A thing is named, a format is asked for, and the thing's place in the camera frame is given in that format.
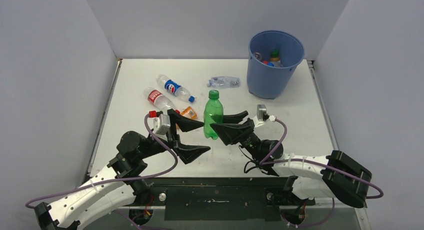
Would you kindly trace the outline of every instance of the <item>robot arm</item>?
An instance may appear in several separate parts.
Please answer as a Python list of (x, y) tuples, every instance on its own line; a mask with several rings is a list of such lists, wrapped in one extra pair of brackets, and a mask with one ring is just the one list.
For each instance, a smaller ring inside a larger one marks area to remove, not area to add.
[[(299, 156), (284, 153), (278, 140), (260, 140), (254, 129), (275, 120), (275, 116), (267, 114), (265, 105), (258, 105), (256, 116), (248, 118), (243, 124), (226, 123), (224, 116), (222, 124), (213, 123), (211, 127), (225, 145), (240, 144), (246, 149), (251, 155), (251, 162), (264, 174), (295, 176), (288, 187), (299, 199), (332, 197), (352, 207), (365, 206), (369, 186), (364, 182), (370, 182), (370, 171), (341, 151), (332, 151), (327, 156)], [(360, 181), (346, 177), (340, 171)]]
[[(202, 127), (202, 122), (182, 117), (172, 109), (167, 113), (150, 112), (150, 116), (155, 117), (153, 132), (185, 164), (210, 150), (208, 146), (184, 145), (177, 134), (176, 124), (182, 132), (188, 132)], [(112, 210), (133, 203), (137, 196), (148, 196), (149, 186), (138, 179), (148, 166), (143, 159), (166, 149), (152, 136), (144, 137), (134, 131), (125, 133), (116, 148), (116, 157), (81, 185), (81, 190), (50, 204), (42, 202), (34, 208), (42, 230), (81, 230)]]

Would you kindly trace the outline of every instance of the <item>crushed water bottle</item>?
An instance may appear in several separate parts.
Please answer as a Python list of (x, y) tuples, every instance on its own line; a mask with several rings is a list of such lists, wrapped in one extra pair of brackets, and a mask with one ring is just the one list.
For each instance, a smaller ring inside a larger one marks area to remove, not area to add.
[(208, 87), (213, 87), (218, 89), (239, 87), (240, 78), (231, 77), (231, 76), (211, 77), (211, 79), (207, 81), (206, 85)]
[(191, 102), (191, 103), (195, 101), (195, 97), (192, 96), (186, 88), (175, 83), (168, 76), (159, 75), (156, 81), (160, 86), (165, 87), (167, 91), (171, 92), (174, 96), (178, 97), (180, 100), (185, 102)]

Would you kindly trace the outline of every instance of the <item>blue trash bin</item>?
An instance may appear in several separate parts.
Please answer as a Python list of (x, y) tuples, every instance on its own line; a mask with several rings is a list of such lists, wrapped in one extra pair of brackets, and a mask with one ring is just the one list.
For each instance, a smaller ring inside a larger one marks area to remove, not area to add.
[[(265, 65), (254, 56), (254, 53), (260, 53), (262, 61), (270, 61), (272, 50), (279, 50), (282, 67)], [(296, 37), (288, 33), (264, 31), (250, 40), (249, 54), (249, 92), (260, 98), (275, 99), (283, 92), (296, 67), (302, 62), (305, 49)]]

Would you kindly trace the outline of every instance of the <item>orange bottle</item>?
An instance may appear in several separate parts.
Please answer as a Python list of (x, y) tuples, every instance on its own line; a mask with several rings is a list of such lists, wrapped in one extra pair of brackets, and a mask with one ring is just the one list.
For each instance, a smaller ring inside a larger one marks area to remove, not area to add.
[(194, 109), (191, 106), (183, 110), (180, 115), (183, 117), (190, 118), (192, 120), (196, 120), (198, 118), (196, 111), (194, 111)]

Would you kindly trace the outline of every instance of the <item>clear plastic bottle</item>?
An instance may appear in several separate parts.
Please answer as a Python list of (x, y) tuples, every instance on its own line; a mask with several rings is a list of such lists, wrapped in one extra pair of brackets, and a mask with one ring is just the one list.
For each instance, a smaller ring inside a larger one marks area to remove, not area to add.
[(281, 63), (280, 63), (280, 62), (278, 62), (278, 61), (271, 61), (271, 62), (268, 62), (268, 65), (269, 65), (269, 66), (274, 66), (274, 67), (281, 67)]
[(269, 57), (270, 57), (270, 60), (269, 61), (276, 61), (276, 62), (278, 62), (278, 63), (281, 63), (281, 59), (280, 59), (280, 51), (279, 50), (272, 50), (270, 53), (269, 53)]
[(158, 90), (155, 90), (153, 87), (147, 87), (144, 90), (144, 96), (150, 101), (154, 106), (158, 107), (163, 113), (167, 113), (167, 110), (174, 109), (176, 112), (180, 113), (173, 102), (164, 96)]
[(185, 101), (185, 102), (191, 102), (191, 103), (193, 103), (193, 101), (195, 101), (195, 97), (192, 96), (186, 88), (175, 83), (168, 76), (159, 75), (157, 77), (156, 81), (160, 86), (165, 87), (165, 89), (167, 91), (171, 92), (173, 95), (178, 97), (180, 100)]
[(206, 85), (208, 87), (225, 89), (225, 88), (234, 88), (240, 86), (240, 78), (231, 77), (231, 76), (217, 76), (212, 77), (207, 81)]
[(211, 123), (222, 123), (224, 119), (224, 108), (220, 100), (220, 92), (209, 91), (209, 100), (206, 102), (203, 113), (203, 133), (206, 138), (218, 139), (218, 134), (212, 129)]

